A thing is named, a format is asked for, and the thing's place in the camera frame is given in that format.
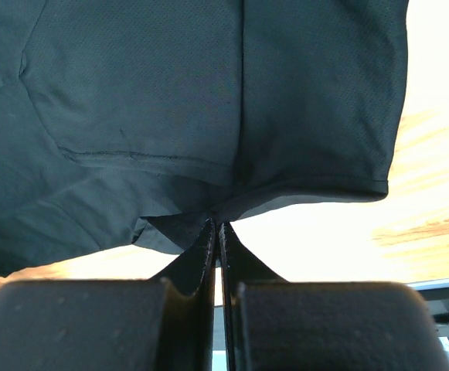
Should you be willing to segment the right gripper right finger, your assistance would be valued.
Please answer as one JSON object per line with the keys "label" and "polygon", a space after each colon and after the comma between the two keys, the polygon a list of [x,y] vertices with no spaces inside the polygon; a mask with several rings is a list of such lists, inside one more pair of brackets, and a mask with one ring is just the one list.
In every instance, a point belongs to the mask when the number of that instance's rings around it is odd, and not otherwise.
{"label": "right gripper right finger", "polygon": [[449,370],[422,297],[393,282],[289,282],[219,228],[231,370]]}

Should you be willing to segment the black t shirt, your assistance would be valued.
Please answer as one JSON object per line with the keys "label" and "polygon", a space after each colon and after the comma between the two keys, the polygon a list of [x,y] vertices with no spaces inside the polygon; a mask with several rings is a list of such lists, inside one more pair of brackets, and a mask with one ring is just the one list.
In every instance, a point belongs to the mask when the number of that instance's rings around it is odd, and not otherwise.
{"label": "black t shirt", "polygon": [[384,199],[405,1],[0,1],[0,277]]}

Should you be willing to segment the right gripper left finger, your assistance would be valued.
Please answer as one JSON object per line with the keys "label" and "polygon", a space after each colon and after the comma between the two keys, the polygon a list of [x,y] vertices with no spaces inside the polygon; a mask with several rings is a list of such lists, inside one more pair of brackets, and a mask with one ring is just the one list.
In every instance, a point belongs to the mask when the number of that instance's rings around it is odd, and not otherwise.
{"label": "right gripper left finger", "polygon": [[0,370],[209,370],[214,246],[147,280],[13,281],[0,289]]}

